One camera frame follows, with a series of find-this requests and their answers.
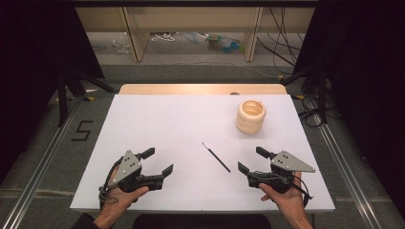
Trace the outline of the light wooden shelf frame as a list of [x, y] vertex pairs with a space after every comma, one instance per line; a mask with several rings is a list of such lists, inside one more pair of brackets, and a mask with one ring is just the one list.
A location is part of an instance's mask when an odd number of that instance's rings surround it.
[[142, 60], [152, 32], [238, 32], [245, 60], [253, 60], [257, 35], [276, 32], [285, 25], [288, 33], [305, 33], [313, 8], [287, 7], [77, 7], [86, 32], [125, 32], [133, 60]]

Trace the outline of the ribbed wooden cup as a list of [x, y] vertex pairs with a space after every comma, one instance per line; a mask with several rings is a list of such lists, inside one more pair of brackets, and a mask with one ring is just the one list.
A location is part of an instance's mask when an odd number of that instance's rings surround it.
[[247, 100], [239, 105], [236, 127], [245, 134], [256, 134], [263, 126], [266, 117], [266, 107], [261, 101]]

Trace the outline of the colourful plastic clutter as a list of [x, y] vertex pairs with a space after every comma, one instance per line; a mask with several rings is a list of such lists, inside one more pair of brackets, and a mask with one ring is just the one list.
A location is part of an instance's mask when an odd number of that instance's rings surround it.
[[224, 53], [241, 52], [245, 49], [238, 39], [230, 38], [224, 35], [209, 34], [206, 38], [210, 49], [221, 51]]

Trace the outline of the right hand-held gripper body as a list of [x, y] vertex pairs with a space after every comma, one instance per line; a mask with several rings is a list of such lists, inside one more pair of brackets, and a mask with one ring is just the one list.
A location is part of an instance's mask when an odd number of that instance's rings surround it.
[[295, 172], [315, 172], [313, 167], [287, 151], [275, 154], [275, 158], [269, 160], [269, 172], [255, 171], [246, 176], [250, 187], [258, 188], [260, 183], [264, 183], [276, 192], [284, 194], [293, 186]]

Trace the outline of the black curtain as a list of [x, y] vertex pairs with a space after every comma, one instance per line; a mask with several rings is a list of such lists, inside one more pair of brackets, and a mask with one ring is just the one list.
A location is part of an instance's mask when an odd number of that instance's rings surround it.
[[317, 61], [360, 152], [405, 219], [405, 0], [318, 0], [295, 69]]
[[0, 182], [28, 147], [65, 73], [103, 72], [70, 0], [0, 0]]

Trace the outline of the black tripod stand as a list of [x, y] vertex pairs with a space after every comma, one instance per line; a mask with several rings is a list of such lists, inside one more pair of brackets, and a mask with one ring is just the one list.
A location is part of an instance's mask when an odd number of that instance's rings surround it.
[[108, 84], [96, 79], [89, 74], [72, 67], [63, 68], [57, 77], [57, 93], [59, 103], [59, 124], [61, 127], [68, 119], [68, 105], [66, 90], [69, 90], [73, 96], [82, 97], [86, 91], [81, 84], [85, 80], [91, 84], [99, 87], [108, 93], [117, 93], [117, 89], [109, 86]]
[[326, 116], [326, 77], [325, 73], [319, 66], [307, 66], [296, 73], [293, 73], [289, 78], [281, 81], [283, 86], [298, 80], [300, 77], [305, 77], [306, 80], [302, 86], [304, 94], [311, 94], [317, 91], [318, 100], [317, 107], [313, 111], [319, 116], [320, 124], [327, 124]]

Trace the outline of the person's left hand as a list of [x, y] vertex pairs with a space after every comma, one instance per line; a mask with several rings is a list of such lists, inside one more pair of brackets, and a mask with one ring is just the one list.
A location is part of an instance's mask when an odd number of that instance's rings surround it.
[[148, 187], [140, 187], [136, 191], [125, 193], [119, 188], [111, 188], [104, 200], [101, 215], [110, 221], [118, 220], [135, 200], [149, 191]]

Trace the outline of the aluminium floor rail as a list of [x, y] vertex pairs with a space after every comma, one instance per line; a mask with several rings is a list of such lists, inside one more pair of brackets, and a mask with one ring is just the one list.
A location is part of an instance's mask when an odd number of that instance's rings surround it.
[[357, 179], [354, 176], [352, 169], [350, 168], [347, 160], [345, 159], [334, 135], [332, 134], [329, 125], [325, 118], [322, 118], [320, 112], [316, 115], [314, 120], [319, 125], [319, 130], [324, 138], [331, 156], [342, 176], [352, 200], [368, 229], [381, 229], [381, 223], [379, 222], [375, 210], [371, 203], [368, 201], [365, 192], [360, 187]]
[[36, 164], [35, 170], [31, 173], [29, 181], [24, 186], [22, 191], [17, 194], [18, 199], [9, 211], [9, 214], [6, 217], [5, 222], [2, 224], [1, 229], [18, 229], [22, 219], [30, 207], [30, 204], [32, 203], [37, 188], [48, 171], [53, 158], [57, 153], [68, 128], [70, 127], [72, 119], [75, 115], [75, 111], [77, 110], [81, 101], [82, 96], [73, 98], [65, 119], [56, 127], [52, 139], [44, 153], [41, 155], [40, 160]]

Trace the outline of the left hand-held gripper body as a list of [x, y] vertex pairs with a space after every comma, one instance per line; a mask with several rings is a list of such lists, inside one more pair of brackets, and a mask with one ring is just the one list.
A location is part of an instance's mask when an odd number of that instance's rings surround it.
[[141, 173], [141, 160], [137, 154], [127, 150], [118, 161], [117, 172], [112, 179], [107, 179], [107, 190], [119, 188], [125, 193], [130, 193], [140, 187], [148, 187], [150, 191], [160, 190], [163, 184], [163, 175], [144, 176]]

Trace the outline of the thin black stick tool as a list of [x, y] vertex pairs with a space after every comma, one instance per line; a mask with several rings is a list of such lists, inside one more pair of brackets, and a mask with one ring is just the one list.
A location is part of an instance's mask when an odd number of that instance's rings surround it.
[[216, 160], [229, 172], [231, 173], [230, 169], [221, 161], [221, 159], [209, 148], [207, 147], [204, 142], [202, 142], [203, 147], [216, 158]]

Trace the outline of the person's right hand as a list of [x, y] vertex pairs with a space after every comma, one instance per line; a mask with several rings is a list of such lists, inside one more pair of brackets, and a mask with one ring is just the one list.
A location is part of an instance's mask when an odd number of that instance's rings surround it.
[[272, 200], [285, 216], [298, 216], [305, 213], [302, 193], [290, 188], [284, 194], [276, 192], [271, 186], [260, 183], [259, 188], [265, 193], [261, 201]]

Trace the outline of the clear plastic bag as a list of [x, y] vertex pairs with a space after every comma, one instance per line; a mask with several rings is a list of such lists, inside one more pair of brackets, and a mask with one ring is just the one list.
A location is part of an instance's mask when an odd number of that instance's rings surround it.
[[125, 32], [117, 33], [113, 38], [112, 45], [117, 53], [131, 53], [131, 45], [129, 44], [127, 34]]

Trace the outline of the white table mat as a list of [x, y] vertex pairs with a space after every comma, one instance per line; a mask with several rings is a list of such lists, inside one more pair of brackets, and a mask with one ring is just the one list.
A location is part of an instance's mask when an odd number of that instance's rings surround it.
[[[256, 153], [287, 151], [310, 166], [317, 164], [297, 112], [287, 94], [257, 95], [266, 107], [259, 133], [246, 135], [235, 124], [243, 95], [136, 95], [114, 97], [96, 146], [75, 192], [72, 209], [99, 207], [98, 188], [112, 165], [127, 150], [155, 153], [142, 162], [144, 175], [157, 175], [171, 164], [172, 174], [159, 191], [133, 205], [144, 213], [265, 213], [275, 210], [261, 201], [237, 165], [266, 172], [269, 160]], [[202, 145], [209, 147], [229, 173]]]

